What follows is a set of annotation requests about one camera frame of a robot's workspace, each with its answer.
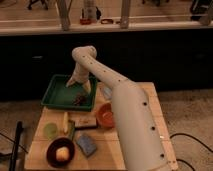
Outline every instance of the wire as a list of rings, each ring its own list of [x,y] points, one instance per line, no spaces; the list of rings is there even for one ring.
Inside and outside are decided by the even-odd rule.
[[[9,8],[13,5],[16,5],[18,3],[18,0],[15,0],[14,2],[10,3],[10,4],[7,4],[7,5],[0,5],[0,8]]]
[[[10,137],[4,135],[3,133],[0,132],[0,135],[3,136],[4,138],[10,140],[11,142],[13,142],[14,144],[16,143],[13,139],[11,139]],[[22,146],[22,145],[18,145],[25,153],[28,153],[28,151]]]
[[[186,164],[187,166],[189,166],[192,169],[192,171],[196,171],[195,168],[190,163],[188,163],[187,161],[185,161],[183,159],[177,159],[177,161]]]
[[[179,135],[187,136],[187,137],[190,137],[190,138],[196,140],[201,145],[203,145],[207,150],[209,150],[211,153],[213,153],[213,150],[209,146],[207,146],[205,143],[203,143],[201,140],[199,140],[198,138],[196,138],[196,137],[194,137],[192,135],[186,134],[186,133],[176,133],[176,134],[173,134],[173,135],[170,136],[170,139],[172,139],[175,136],[179,136]]]

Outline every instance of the sponge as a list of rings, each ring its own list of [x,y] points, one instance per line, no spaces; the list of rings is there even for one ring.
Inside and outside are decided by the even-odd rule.
[[[81,134],[81,136],[76,140],[76,143],[86,157],[89,157],[97,150],[97,146],[92,138],[85,133]]]

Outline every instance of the green tray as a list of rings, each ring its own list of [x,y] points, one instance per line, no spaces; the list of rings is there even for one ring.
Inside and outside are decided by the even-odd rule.
[[[78,94],[87,93],[80,83],[75,83],[70,87],[66,87],[66,83],[69,79],[69,75],[54,75],[42,98],[41,104],[53,109],[91,111],[95,102],[97,79],[92,76],[89,78],[91,93],[86,96],[86,101],[82,105],[74,105],[73,102]]]

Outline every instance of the black cabinet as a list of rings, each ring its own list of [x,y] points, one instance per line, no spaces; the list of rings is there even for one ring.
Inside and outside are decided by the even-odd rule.
[[[0,37],[0,100],[41,99],[54,74],[71,74],[73,48],[158,91],[213,87],[213,29]]]

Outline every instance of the bread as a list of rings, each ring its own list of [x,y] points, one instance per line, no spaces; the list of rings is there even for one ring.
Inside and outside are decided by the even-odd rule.
[[[56,150],[56,160],[58,162],[65,162],[69,160],[70,154],[67,147],[60,147]]]

